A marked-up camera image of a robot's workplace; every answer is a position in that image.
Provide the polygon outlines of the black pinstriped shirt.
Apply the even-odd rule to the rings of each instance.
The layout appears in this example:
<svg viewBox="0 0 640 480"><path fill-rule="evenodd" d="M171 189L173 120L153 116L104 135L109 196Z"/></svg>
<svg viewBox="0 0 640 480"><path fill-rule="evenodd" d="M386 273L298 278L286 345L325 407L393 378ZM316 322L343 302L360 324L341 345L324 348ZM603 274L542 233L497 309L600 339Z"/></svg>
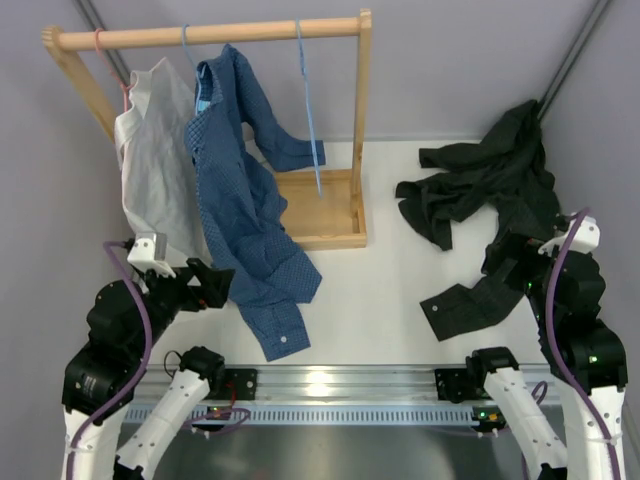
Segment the black pinstriped shirt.
<svg viewBox="0 0 640 480"><path fill-rule="evenodd" d="M455 284L420 304L440 341L502 322L523 293L504 282L510 261L497 258L506 237L547 241L560 204L546 168L540 105L528 100L505 112L478 143L422 148L419 163L437 174L401 181L395 188L401 216L441 251L453 248L451 227L490 205L498 231L485 249L482 278L471 288Z"/></svg>

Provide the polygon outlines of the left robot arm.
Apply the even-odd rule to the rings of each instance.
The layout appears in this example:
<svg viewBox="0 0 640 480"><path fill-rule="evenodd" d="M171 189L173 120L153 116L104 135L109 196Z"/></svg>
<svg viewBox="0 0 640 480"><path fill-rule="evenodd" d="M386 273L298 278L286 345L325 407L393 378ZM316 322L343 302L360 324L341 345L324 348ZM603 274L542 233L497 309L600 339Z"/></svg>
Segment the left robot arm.
<svg viewBox="0 0 640 480"><path fill-rule="evenodd" d="M222 308L234 277L192 258L174 275L130 278L97 294L87 315L88 341L65 369L65 479L151 479L172 440L197 404L223 393L221 355L196 346L182 354L161 400L124 445L121 426L134 389L147 371L151 349L182 311Z"/></svg>

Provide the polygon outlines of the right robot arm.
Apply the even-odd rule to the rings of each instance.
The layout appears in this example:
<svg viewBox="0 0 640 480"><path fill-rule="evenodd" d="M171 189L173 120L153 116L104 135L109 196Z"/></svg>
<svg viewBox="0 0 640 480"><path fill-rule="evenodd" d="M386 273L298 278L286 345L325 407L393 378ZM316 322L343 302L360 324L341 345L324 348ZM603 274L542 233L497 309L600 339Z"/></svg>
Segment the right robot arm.
<svg viewBox="0 0 640 480"><path fill-rule="evenodd" d="M626 353L599 317L605 281L596 260L558 246L544 250L539 241L515 235L491 248L483 270L524 294L531 305L560 397L565 436L551 427L506 347L467 357L468 390L497 404L528 478L624 478Z"/></svg>

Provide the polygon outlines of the white shirt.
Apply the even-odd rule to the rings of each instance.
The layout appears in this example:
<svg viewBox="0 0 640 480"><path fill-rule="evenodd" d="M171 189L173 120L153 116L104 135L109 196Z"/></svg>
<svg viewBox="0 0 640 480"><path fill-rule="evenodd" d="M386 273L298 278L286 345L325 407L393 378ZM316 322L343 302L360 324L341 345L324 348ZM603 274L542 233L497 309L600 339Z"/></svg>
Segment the white shirt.
<svg viewBox="0 0 640 480"><path fill-rule="evenodd" d="M114 123L127 221L136 233L164 234L169 252L209 263L184 142L193 92L166 58L149 71L132 71L130 82L128 109Z"/></svg>

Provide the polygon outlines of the blue checked shirt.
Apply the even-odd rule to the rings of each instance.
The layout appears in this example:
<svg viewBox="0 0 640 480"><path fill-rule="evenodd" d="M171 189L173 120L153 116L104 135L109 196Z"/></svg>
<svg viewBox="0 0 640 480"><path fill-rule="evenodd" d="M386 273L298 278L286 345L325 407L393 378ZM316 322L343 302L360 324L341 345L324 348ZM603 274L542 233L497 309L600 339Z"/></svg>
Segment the blue checked shirt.
<svg viewBox="0 0 640 480"><path fill-rule="evenodd" d="M229 297L273 361L310 346L301 303L322 276L281 223L287 208L274 175L326 163L322 141L278 123L248 59L225 45L198 65L205 108L186 127L197 204L214 264L235 274Z"/></svg>

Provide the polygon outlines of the blue hanger holding shirt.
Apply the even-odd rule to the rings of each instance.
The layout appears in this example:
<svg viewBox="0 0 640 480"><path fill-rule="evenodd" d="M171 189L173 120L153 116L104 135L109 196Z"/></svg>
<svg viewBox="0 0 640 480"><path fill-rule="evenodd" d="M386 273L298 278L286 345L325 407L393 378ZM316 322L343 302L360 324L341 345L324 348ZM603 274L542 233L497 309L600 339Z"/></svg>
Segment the blue hanger holding shirt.
<svg viewBox="0 0 640 480"><path fill-rule="evenodd" d="M200 72L197 63L193 55L191 54L190 48L187 44L187 29L189 24L184 24L181 28L181 45L182 49L188 58L192 69L194 70L195 80L196 80L196 90L195 90L195 100L194 100L194 114L199 115L203 112L209 105L209 102L202 99L202 73Z"/></svg>

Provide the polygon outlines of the empty light blue hanger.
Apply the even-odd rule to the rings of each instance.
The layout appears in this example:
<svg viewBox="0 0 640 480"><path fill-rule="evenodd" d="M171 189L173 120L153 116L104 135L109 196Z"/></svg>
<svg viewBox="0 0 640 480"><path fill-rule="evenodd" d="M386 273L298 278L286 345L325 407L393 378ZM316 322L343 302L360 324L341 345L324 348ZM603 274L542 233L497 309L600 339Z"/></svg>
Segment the empty light blue hanger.
<svg viewBox="0 0 640 480"><path fill-rule="evenodd" d="M317 150L315 126L314 126L313 111L312 111L312 104L311 104L310 83L309 83L309 76L307 71L301 22L299 19L295 20L295 29L296 29L298 51L299 51L299 64L300 64L301 76L303 79L303 85L304 85L305 109L306 109L307 123L308 123L309 136L310 136L309 142L310 142L311 155L313 160L315 182L316 182L318 196L322 198L323 189L322 189L322 182L321 182L321 175L320 175L320 168L319 168L320 167L319 155Z"/></svg>

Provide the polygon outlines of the wooden clothes rack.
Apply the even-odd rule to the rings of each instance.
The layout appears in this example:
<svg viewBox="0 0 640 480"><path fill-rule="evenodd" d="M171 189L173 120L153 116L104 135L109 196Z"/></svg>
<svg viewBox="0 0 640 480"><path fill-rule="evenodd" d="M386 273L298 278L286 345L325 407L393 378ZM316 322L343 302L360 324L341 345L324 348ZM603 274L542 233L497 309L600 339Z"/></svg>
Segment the wooden clothes rack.
<svg viewBox="0 0 640 480"><path fill-rule="evenodd" d="M164 46L355 37L358 40L352 164L348 169L280 173L279 192L288 202L282 216L286 232L305 250L363 248L367 244L362 195L362 156L368 107L372 13L356 17L66 33L42 30L45 49L66 75L108 138L116 112L79 54Z"/></svg>

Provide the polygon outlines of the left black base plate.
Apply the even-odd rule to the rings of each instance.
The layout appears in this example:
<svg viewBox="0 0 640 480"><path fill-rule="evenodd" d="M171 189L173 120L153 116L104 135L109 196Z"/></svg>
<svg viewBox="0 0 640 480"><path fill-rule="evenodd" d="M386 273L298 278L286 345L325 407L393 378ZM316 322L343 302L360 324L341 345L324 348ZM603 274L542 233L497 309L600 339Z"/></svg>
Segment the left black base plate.
<svg viewBox="0 0 640 480"><path fill-rule="evenodd" d="M229 401L253 401L256 396L257 380L257 369L226 368L217 398Z"/></svg>

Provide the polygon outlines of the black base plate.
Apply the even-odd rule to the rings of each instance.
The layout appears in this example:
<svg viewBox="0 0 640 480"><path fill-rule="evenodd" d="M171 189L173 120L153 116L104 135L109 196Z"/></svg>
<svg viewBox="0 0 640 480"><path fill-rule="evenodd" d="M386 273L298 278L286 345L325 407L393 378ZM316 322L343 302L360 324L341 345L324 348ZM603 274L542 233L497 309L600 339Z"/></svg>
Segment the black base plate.
<svg viewBox="0 0 640 480"><path fill-rule="evenodd" d="M459 404L465 401L488 400L489 395L464 368L440 368L434 370L438 399Z"/></svg>
<svg viewBox="0 0 640 480"><path fill-rule="evenodd" d="M257 369L226 368L217 398L229 401L253 401L256 396L257 380Z"/></svg>

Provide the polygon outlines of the aluminium mounting rail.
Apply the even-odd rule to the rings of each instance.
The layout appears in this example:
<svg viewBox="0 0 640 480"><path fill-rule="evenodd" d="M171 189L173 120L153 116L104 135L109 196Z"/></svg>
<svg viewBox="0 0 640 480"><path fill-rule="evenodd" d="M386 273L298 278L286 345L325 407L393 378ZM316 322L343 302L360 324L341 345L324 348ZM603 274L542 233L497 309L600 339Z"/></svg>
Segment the aluminium mounting rail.
<svg viewBox="0 0 640 480"><path fill-rule="evenodd" d="M434 370L462 365L231 365L254 368L254 404L434 404Z"/></svg>

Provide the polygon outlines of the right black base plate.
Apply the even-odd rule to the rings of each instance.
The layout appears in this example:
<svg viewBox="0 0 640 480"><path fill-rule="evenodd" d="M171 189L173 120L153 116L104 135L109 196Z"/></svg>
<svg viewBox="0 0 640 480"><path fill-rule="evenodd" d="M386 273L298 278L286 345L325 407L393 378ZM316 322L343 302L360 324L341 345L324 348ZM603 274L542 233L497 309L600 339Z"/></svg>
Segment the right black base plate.
<svg viewBox="0 0 640 480"><path fill-rule="evenodd" d="M438 399L459 404L465 401L488 400L489 395L464 368L440 368L434 370Z"/></svg>

